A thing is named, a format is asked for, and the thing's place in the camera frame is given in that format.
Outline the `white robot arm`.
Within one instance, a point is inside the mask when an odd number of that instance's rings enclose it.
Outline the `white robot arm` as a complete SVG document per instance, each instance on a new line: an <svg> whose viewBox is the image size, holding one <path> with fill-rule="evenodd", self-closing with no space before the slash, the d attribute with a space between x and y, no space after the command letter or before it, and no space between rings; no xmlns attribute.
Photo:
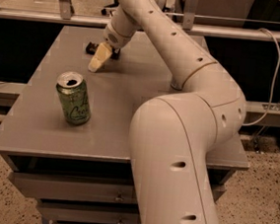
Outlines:
<svg viewBox="0 0 280 224"><path fill-rule="evenodd" d="M162 10L162 0L118 0L92 72L143 29L172 73L175 94L148 100L129 126L141 224L219 224L206 154L239 132L245 95L233 77Z"/></svg>

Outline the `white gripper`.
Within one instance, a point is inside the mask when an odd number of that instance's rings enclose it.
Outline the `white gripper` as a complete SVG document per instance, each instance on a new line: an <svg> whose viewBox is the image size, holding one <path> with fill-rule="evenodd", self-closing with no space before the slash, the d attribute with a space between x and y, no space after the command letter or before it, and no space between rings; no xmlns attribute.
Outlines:
<svg viewBox="0 0 280 224"><path fill-rule="evenodd" d="M93 73L96 73L111 57L112 49L124 48L131 41L134 33L124 36L109 23L106 25L103 35L106 42L98 45L97 51L88 65L89 71Z"/></svg>

